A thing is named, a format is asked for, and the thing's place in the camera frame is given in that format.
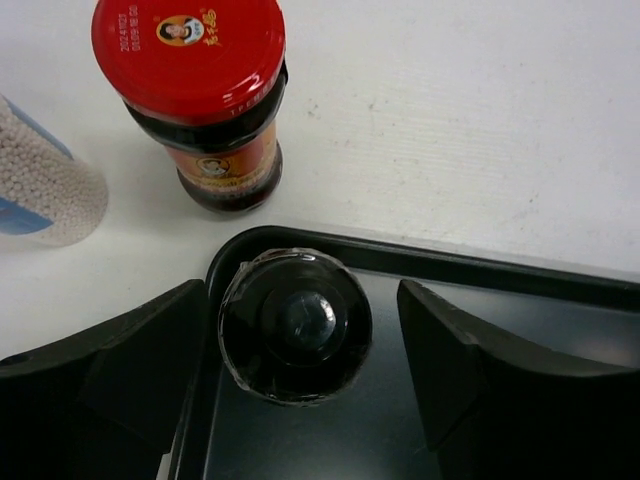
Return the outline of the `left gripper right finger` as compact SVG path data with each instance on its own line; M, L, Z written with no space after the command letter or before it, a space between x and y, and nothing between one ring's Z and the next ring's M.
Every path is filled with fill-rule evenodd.
M639 373L526 340L403 280L427 448L445 479L635 479Z

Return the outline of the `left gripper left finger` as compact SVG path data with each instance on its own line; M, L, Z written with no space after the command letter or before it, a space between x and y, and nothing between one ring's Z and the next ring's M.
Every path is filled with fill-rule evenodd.
M1 362L4 479L153 479L172 448L207 333L189 280Z

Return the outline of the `black-cap clear bottle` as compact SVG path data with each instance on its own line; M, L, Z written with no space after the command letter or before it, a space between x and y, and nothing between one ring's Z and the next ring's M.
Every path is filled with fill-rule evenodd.
M320 404L348 389L373 331L356 276L310 248L270 249L241 262L217 318L220 352L236 385L283 406Z

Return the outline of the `silver-lid bead jar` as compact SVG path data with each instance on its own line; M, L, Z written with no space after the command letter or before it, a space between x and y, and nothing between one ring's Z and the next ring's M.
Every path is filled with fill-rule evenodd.
M108 206L103 175L6 97L1 98L1 233L67 246Z

